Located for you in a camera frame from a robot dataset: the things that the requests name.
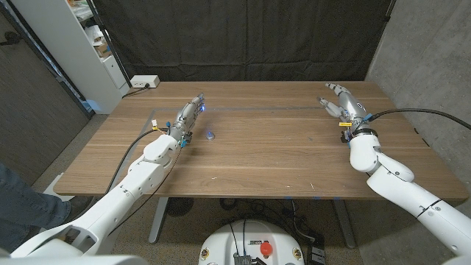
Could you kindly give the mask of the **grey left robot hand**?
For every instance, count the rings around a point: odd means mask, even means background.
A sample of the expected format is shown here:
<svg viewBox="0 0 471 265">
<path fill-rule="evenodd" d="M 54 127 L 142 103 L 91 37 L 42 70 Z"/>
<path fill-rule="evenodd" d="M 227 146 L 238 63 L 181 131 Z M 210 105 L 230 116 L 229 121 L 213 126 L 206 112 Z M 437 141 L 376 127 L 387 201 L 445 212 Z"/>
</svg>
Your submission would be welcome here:
<svg viewBox="0 0 471 265">
<path fill-rule="evenodd" d="M 191 142 L 192 128 L 198 115 L 205 110 L 205 96 L 200 93 L 188 102 L 182 110 L 177 114 L 173 125 L 169 128 L 169 135 L 173 137 L 177 143 L 184 147 Z"/>
</svg>

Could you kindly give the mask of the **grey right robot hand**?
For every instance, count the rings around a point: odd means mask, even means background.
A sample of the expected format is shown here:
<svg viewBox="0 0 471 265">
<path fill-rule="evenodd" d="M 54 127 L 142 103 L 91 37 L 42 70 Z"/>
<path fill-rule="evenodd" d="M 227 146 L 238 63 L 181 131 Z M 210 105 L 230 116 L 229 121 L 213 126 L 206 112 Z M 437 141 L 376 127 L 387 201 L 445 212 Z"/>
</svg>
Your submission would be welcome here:
<svg viewBox="0 0 471 265">
<path fill-rule="evenodd" d="M 325 86 L 337 95 L 339 105 L 335 105 L 322 97 L 318 97 L 317 99 L 320 105 L 323 106 L 331 116 L 339 118 L 342 122 L 350 123 L 349 131 L 352 138 L 361 134 L 378 135 L 367 121 L 369 114 L 365 107 L 348 89 L 334 83 L 326 83 Z"/>
</svg>

